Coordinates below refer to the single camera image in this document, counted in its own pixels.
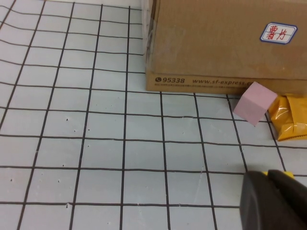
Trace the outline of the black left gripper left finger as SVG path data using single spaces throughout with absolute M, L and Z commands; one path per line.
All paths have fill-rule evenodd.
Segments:
M 286 202 L 262 172 L 250 171 L 244 175 L 239 210 L 244 230 L 284 230 L 288 227 Z

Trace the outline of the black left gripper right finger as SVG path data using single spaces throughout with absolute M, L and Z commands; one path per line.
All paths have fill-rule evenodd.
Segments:
M 268 178 L 273 182 L 282 198 L 293 212 L 293 217 L 307 229 L 307 187 L 279 170 L 269 170 Z

